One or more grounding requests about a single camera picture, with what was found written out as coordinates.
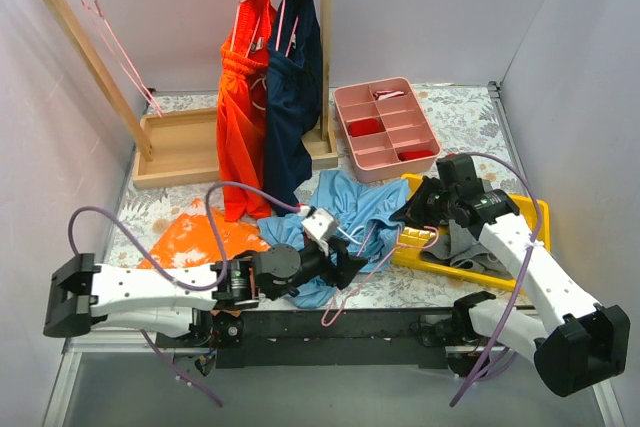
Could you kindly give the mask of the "yellow plastic tray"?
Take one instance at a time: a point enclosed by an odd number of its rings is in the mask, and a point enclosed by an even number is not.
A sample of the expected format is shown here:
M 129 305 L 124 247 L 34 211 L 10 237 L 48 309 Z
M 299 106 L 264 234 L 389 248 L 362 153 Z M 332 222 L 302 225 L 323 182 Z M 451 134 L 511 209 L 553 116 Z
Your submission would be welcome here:
M 418 189 L 423 180 L 423 176 L 411 173 L 403 174 L 401 178 L 408 181 L 411 194 Z M 526 196 L 516 194 L 509 195 L 519 207 L 520 213 L 526 219 L 529 228 L 533 230 L 536 225 L 536 211 L 532 200 Z M 537 235 L 537 239 L 544 243 L 547 251 L 551 252 L 550 208 L 544 200 L 539 200 L 538 203 L 542 213 L 542 227 Z M 430 232 L 408 227 L 405 228 L 400 236 L 400 243 L 408 244 L 410 245 L 410 248 L 399 248 L 399 250 L 397 250 L 392 256 L 392 263 L 409 269 L 444 275 L 460 281 L 473 282 L 482 285 L 483 287 L 497 288 L 508 292 L 513 291 L 515 287 L 514 279 L 502 279 L 483 273 L 472 272 L 470 270 L 459 269 L 425 260 L 421 254 L 426 254 L 427 252 L 419 250 L 418 247 L 422 247 L 430 237 Z

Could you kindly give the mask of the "pink hanger with navy shorts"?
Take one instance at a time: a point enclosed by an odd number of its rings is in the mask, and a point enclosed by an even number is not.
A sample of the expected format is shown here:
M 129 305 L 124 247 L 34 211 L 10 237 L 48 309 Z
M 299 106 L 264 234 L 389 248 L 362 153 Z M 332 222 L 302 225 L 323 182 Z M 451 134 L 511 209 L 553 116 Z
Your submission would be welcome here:
M 280 50 L 280 44 L 281 44 L 281 40 L 282 40 L 282 32 L 283 32 L 283 26 L 284 26 L 284 20 L 285 20 L 285 13 L 286 13 L 286 5 L 287 5 L 287 0 L 282 0 L 281 1 L 281 9 L 280 9 L 280 17 L 278 20 L 278 28 L 276 31 L 276 50 L 279 51 Z M 296 34 L 297 34 L 297 28 L 298 28 L 298 24 L 299 24 L 299 17 L 296 16 L 295 20 L 293 22 L 293 26 L 291 28 L 291 32 L 290 32 L 290 36 L 288 39 L 288 43 L 287 43 L 287 47 L 285 50 L 284 55 L 286 57 L 290 56 L 290 52 L 295 44 L 296 41 Z

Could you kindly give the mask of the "pink divided organizer box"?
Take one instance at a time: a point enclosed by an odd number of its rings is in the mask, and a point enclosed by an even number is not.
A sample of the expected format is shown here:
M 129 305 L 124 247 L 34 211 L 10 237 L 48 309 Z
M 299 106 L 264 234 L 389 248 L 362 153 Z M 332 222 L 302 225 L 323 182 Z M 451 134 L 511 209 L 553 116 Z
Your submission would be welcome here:
M 403 90 L 399 98 L 375 101 L 379 90 Z M 339 87 L 334 92 L 335 112 L 344 133 L 356 179 L 361 183 L 398 178 L 405 173 L 428 171 L 442 153 L 441 144 L 410 82 L 394 77 Z M 382 131 L 351 137 L 348 125 L 364 118 L 378 118 Z M 433 157 L 402 162 L 399 152 L 429 149 Z

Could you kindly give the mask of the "orange hanging shorts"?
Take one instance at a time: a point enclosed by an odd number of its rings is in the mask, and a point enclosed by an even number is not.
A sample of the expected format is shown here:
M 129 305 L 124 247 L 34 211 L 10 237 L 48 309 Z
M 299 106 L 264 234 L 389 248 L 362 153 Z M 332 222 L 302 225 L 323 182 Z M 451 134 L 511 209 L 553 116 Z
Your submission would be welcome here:
M 216 127 L 220 179 L 258 190 L 264 188 L 267 44 L 275 16 L 271 0 L 242 0 L 220 48 Z

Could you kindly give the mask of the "wooden clothes rack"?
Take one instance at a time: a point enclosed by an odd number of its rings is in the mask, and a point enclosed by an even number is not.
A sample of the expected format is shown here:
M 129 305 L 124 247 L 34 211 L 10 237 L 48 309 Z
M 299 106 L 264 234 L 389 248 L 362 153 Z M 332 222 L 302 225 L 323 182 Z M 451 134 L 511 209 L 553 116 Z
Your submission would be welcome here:
M 136 145 L 132 181 L 140 189 L 212 182 L 219 177 L 213 108 L 137 117 L 67 0 L 42 0 L 79 53 Z M 332 0 L 321 0 L 323 78 L 330 78 Z

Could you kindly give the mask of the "grey shorts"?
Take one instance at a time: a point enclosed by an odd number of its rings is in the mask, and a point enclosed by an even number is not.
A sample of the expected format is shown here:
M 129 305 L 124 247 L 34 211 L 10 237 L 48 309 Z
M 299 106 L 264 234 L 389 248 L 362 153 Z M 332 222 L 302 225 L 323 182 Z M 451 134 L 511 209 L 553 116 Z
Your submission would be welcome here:
M 448 226 L 443 228 L 435 245 L 420 253 L 422 260 L 492 277 L 511 277 L 498 258 L 480 244 L 467 229 L 455 221 L 450 221 Z

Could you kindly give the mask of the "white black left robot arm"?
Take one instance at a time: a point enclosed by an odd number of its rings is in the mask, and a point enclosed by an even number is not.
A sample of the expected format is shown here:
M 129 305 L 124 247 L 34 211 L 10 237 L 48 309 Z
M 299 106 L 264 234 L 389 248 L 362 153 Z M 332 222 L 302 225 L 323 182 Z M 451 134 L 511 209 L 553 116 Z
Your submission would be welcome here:
M 263 298 L 295 297 L 314 278 L 344 289 L 366 263 L 337 237 L 327 251 L 313 243 L 301 250 L 276 244 L 174 272 L 124 269 L 77 254 L 51 276 L 43 333 L 72 338 L 124 328 L 181 337 L 200 347 L 213 333 L 207 314 L 254 309 Z

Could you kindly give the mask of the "aluminium frame rail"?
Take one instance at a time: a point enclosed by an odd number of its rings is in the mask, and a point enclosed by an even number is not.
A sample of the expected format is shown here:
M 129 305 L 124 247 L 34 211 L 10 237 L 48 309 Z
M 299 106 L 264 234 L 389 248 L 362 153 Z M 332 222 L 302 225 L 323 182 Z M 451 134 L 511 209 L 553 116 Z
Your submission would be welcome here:
M 133 331 L 68 340 L 49 426 L 621 426 L 603 382 L 551 393 L 526 360 L 454 394 L 463 377 L 413 365 L 212 368 Z

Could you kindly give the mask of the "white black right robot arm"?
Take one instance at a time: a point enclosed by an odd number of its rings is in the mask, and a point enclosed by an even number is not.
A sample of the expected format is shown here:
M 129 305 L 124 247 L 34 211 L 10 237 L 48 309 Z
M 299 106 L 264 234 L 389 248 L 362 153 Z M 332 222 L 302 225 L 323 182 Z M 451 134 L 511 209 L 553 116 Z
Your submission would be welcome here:
M 467 230 L 515 279 L 507 302 L 481 291 L 458 299 L 438 323 L 464 344 L 486 338 L 529 360 L 545 386 L 566 397 L 622 374 L 631 322 L 618 305 L 604 306 L 582 289 L 546 250 L 539 226 L 529 227 L 519 207 L 477 176 L 473 154 L 437 160 L 392 220 L 434 230 L 454 221 Z

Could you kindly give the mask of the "light blue shorts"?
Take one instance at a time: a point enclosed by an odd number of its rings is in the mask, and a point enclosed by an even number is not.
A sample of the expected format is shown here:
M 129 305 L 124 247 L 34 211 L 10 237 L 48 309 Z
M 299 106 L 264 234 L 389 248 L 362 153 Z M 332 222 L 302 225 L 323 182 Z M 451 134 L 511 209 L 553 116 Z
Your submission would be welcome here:
M 368 264 L 360 270 L 360 273 L 368 274 L 395 247 L 404 224 L 390 221 L 389 217 L 406 203 L 409 194 L 406 179 L 371 187 L 353 181 L 342 171 L 329 170 L 320 173 L 317 188 L 309 202 L 313 207 L 326 209 L 337 219 L 340 228 L 349 234 L 345 237 L 340 232 L 340 238 L 356 240 L 355 244 L 350 243 L 348 250 L 355 255 L 360 253 L 368 260 Z M 258 220 L 257 226 L 260 237 L 268 244 L 284 243 L 300 250 L 304 244 L 301 221 L 299 216 L 290 213 L 284 217 Z M 359 252 L 370 233 L 364 249 Z M 387 258 L 378 271 L 384 270 L 389 264 L 390 259 Z M 298 289 L 298 296 L 285 296 L 285 299 L 300 309 L 323 307 L 337 291 L 318 277 Z

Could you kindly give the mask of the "orange white folded cloth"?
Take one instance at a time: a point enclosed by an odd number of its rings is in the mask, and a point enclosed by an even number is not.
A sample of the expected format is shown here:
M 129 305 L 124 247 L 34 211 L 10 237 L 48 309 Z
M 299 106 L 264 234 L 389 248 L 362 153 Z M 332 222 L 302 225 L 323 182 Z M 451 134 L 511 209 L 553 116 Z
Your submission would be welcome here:
M 227 222 L 215 208 L 211 213 L 229 259 L 246 250 L 269 249 L 256 226 L 242 221 Z M 195 267 L 222 259 L 201 198 L 196 198 L 168 226 L 149 254 L 164 269 Z

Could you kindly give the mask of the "red white cloth in organizer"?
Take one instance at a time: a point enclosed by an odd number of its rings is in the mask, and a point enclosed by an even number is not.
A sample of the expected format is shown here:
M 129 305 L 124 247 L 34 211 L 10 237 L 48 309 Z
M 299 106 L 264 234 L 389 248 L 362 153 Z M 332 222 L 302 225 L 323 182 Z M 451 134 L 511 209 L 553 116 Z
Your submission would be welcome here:
M 403 90 L 379 90 L 379 91 L 374 91 L 372 93 L 372 96 L 375 101 L 394 99 L 394 98 L 403 97 L 405 95 L 406 95 L 406 92 Z

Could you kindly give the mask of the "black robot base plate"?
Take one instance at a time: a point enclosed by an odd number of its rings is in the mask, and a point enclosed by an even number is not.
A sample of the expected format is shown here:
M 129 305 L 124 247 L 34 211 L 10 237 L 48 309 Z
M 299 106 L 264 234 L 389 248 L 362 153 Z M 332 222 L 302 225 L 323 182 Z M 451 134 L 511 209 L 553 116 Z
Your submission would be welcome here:
M 350 309 L 324 327 L 311 310 L 209 315 L 207 334 L 159 334 L 161 348 L 200 355 L 212 368 L 413 365 L 464 377 L 486 345 L 455 324 L 450 307 Z

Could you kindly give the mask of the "navy blue hanging shorts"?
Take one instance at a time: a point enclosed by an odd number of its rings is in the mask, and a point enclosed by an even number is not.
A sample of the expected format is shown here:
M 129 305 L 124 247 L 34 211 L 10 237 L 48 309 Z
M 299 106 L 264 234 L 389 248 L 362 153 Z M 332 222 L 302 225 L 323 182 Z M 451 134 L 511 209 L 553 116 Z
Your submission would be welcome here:
M 296 205 L 295 190 L 312 175 L 312 159 L 302 137 L 315 128 L 323 111 L 323 53 L 314 0 L 287 0 L 280 50 L 276 31 L 281 4 L 267 45 L 266 138 L 263 190 Z M 296 41 L 284 55 L 295 17 Z

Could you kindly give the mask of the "red cloth front compartment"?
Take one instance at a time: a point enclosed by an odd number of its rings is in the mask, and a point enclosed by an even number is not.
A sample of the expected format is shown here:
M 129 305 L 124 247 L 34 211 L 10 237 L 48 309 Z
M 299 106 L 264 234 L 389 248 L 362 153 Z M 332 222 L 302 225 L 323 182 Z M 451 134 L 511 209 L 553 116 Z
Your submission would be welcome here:
M 398 158 L 402 162 L 433 157 L 434 153 L 429 149 L 404 151 L 398 153 Z

